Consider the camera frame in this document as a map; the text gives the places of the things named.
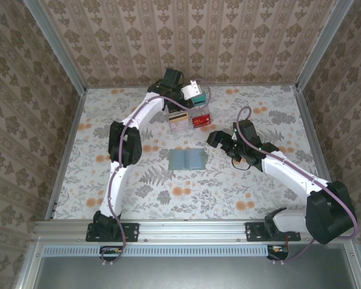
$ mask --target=small box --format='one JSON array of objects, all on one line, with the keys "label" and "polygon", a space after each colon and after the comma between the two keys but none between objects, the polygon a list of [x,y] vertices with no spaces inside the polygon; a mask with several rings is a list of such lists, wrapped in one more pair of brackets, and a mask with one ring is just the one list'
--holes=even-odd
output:
[{"label": "small box", "polygon": [[204,125],[209,125],[210,123],[211,123],[211,117],[209,113],[193,118],[194,128],[199,128]]},{"label": "small box", "polygon": [[190,128],[188,113],[172,115],[168,118],[168,122],[172,132],[182,131],[184,129]]},{"label": "small box", "polygon": [[199,96],[196,96],[195,98],[191,99],[193,101],[194,106],[199,107],[201,105],[206,104],[206,93],[202,93]]}]

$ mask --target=floral tablecloth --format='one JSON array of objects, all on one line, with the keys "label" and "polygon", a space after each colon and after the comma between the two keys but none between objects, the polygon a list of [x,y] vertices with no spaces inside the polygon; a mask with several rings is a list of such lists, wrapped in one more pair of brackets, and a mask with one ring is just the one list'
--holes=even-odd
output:
[{"label": "floral tablecloth", "polygon": [[[253,109],[251,121],[302,168],[315,164],[291,86],[211,87],[212,123],[171,134],[165,113],[141,130],[143,154],[131,171],[123,198],[123,219],[262,219],[283,206],[300,207],[297,195],[254,167],[243,172],[219,148],[207,145],[213,130],[232,133],[239,109]],[[55,219],[91,219],[108,182],[109,127],[123,120],[145,97],[145,88],[89,89],[70,155]],[[168,150],[205,148],[206,170],[169,171]],[[247,164],[236,163],[246,168]]]}]

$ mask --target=ventilation grille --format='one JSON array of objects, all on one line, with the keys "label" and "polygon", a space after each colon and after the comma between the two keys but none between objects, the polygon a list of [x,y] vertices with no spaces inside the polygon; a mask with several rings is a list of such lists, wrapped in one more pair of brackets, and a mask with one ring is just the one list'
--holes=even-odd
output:
[{"label": "ventilation grille", "polygon": [[[43,257],[100,256],[100,245],[48,245]],[[267,245],[198,245],[198,246],[147,246],[133,245],[125,249],[124,256],[204,257],[204,256],[267,256]]]}]

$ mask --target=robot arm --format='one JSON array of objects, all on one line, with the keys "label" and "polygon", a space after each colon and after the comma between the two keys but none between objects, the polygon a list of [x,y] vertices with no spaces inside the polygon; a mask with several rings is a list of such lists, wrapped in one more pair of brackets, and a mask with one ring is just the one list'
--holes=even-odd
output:
[{"label": "robot arm", "polygon": [[[153,98],[154,96],[158,96],[159,94],[154,92],[148,92],[146,97],[144,98],[143,102],[134,110],[134,112],[128,116],[122,123],[114,122],[111,125],[110,129],[110,143],[109,143],[109,153],[111,158],[111,170],[110,170],[110,179],[108,180],[107,184],[107,191],[105,196],[108,196],[108,188],[110,187],[111,176],[119,166],[117,161],[118,158],[118,145],[119,139],[117,138],[118,133],[122,130],[123,125],[126,125],[131,117],[135,114],[135,112],[149,99]],[[129,125],[129,129],[127,131],[127,140],[126,140],[126,154],[128,153],[131,157],[126,158],[123,164],[127,165],[127,163],[136,164],[137,161],[141,156],[141,143],[140,143],[140,135],[139,129],[144,128],[152,117],[161,111],[164,108],[164,100],[154,99],[146,104],[142,110],[138,113],[138,115],[132,120],[131,124]],[[122,213],[122,199],[123,199],[123,188],[126,187],[126,183],[129,176],[129,171],[131,166],[122,167],[119,169],[117,176],[113,179],[113,183],[111,184],[111,204],[113,207],[113,211],[117,216],[120,216]],[[103,199],[102,205],[100,206],[100,212],[102,215],[106,217],[112,217],[110,208],[108,206],[107,197]]]},{"label": "robot arm", "polygon": [[[311,176],[312,179],[327,187],[355,216],[348,190],[343,183],[317,178],[288,160],[273,144],[262,143],[251,121],[240,121],[239,128],[236,127],[236,123],[233,123],[233,128],[235,132],[233,136],[223,131],[214,131],[210,133],[207,142],[214,148],[219,143],[222,144],[221,149],[232,159],[241,161],[241,158],[245,158],[247,164],[275,177],[295,192],[303,205],[306,206],[301,211],[279,208],[267,215],[265,227],[271,237],[281,232],[305,232],[309,233],[319,243],[327,244],[353,227],[353,222],[348,213],[332,197],[314,181],[309,181],[290,166],[298,168],[305,175]],[[253,146],[270,153],[272,156],[265,155],[246,144],[239,136],[239,129],[245,139]]]},{"label": "robot arm", "polygon": [[[191,81],[191,84],[186,86],[180,83],[182,76],[181,72],[168,68],[164,78],[149,87],[146,97],[130,116],[122,122],[111,124],[108,143],[111,160],[110,178],[102,205],[95,213],[93,223],[88,226],[87,241],[113,241],[119,234],[119,226],[113,216],[120,218],[122,214],[123,189],[128,180],[130,165],[136,164],[142,154],[139,129],[143,129],[152,117],[166,106],[169,113],[183,110],[172,101],[181,104],[184,108],[192,108],[194,104],[191,98],[202,94],[200,86],[195,81]],[[165,96],[167,99],[155,98],[158,96]],[[122,166],[119,163],[121,143]]]}]

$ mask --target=aluminum frame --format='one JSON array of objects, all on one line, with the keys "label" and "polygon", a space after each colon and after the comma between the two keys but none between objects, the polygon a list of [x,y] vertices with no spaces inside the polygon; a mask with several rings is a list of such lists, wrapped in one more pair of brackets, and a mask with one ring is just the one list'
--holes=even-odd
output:
[{"label": "aluminum frame", "polygon": [[353,0],[341,0],[337,1],[335,7],[330,14],[324,28],[321,31],[321,34],[318,37],[315,46],[310,52],[309,57],[307,58],[300,75],[297,78],[297,85],[299,91],[302,91],[306,84],[309,82],[312,77],[315,68],[317,67],[319,61],[324,55],[326,49],[330,45],[330,42],[333,40],[334,35],[336,34],[338,28],[340,27],[343,19],[351,7]]},{"label": "aluminum frame", "polygon": [[297,101],[298,110],[301,114],[302,124],[305,128],[307,140],[313,154],[317,175],[322,179],[331,179],[326,166],[324,155],[322,154],[321,146],[319,145],[312,118],[310,117],[309,108],[307,107],[302,91],[297,90],[295,92],[295,100]]},{"label": "aluminum frame", "polygon": [[40,1],[24,0],[24,2],[34,19],[36,20],[37,25],[42,30],[44,37],[47,39],[49,45],[59,59],[59,62],[63,66],[68,77],[71,79],[71,82],[76,88],[76,91],[79,93],[80,96],[84,96],[85,81],[78,72],[70,54],[64,47],[63,42],[60,40],[53,24],[48,18],[48,14],[44,11]]},{"label": "aluminum frame", "polygon": [[73,120],[72,120],[72,126],[71,126],[70,133],[68,135],[66,147],[64,148],[64,153],[63,153],[63,156],[62,156],[62,159],[61,159],[59,171],[58,171],[58,174],[56,176],[56,181],[55,181],[54,187],[52,189],[52,194],[51,194],[51,198],[49,200],[47,212],[46,212],[46,215],[45,215],[45,220],[50,220],[53,217],[55,204],[57,203],[57,201],[59,199],[60,190],[61,190],[61,187],[63,185],[64,176],[66,174],[66,170],[67,170],[68,162],[70,160],[70,155],[71,155],[73,143],[75,141],[76,132],[78,131],[80,118],[81,118],[82,113],[83,113],[85,100],[86,100],[86,95],[80,96],[79,102],[78,102],[78,107],[76,108],[75,116],[73,117]]},{"label": "aluminum frame", "polygon": [[[140,224],[139,239],[129,246],[166,246],[166,245],[242,245],[284,244],[281,242],[247,242],[245,223],[260,220],[126,220]],[[88,243],[85,241],[88,220],[51,220],[37,222],[23,269],[19,276],[17,289],[34,288],[42,261],[42,253],[47,245],[88,246],[121,245],[115,243]],[[309,234],[302,234],[301,241],[291,244],[307,244]],[[351,240],[335,239],[331,244],[342,244],[348,256],[356,287],[361,289],[361,248]]]}]

